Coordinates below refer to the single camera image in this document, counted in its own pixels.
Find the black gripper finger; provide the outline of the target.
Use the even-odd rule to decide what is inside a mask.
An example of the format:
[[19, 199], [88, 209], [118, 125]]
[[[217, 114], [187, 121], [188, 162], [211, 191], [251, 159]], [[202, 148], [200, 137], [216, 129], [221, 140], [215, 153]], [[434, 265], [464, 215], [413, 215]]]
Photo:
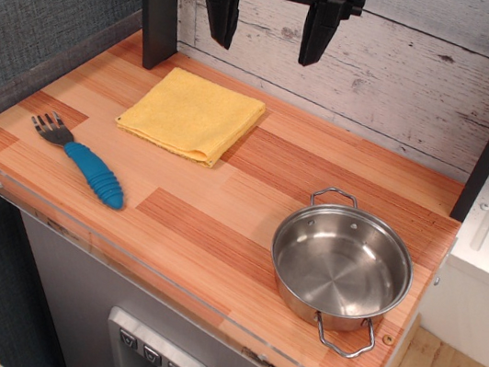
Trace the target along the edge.
[[237, 28], [240, 0], [206, 0], [211, 37], [230, 49]]
[[340, 22], [349, 18], [350, 0], [315, 0], [304, 22], [298, 63], [309, 66], [320, 61]]

